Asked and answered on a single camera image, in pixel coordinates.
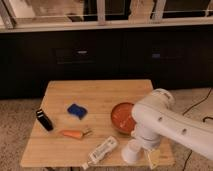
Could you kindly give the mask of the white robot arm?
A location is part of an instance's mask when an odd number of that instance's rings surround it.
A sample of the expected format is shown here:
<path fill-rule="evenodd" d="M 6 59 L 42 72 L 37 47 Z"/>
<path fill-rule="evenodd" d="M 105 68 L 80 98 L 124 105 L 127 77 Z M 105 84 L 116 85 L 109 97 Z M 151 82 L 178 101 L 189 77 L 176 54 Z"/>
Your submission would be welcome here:
<path fill-rule="evenodd" d="M 161 136 L 213 160 L 213 125 L 196 121 L 172 111 L 174 97 L 165 89 L 155 89 L 134 104 L 136 122 L 132 136 L 146 150 L 159 146 Z"/>

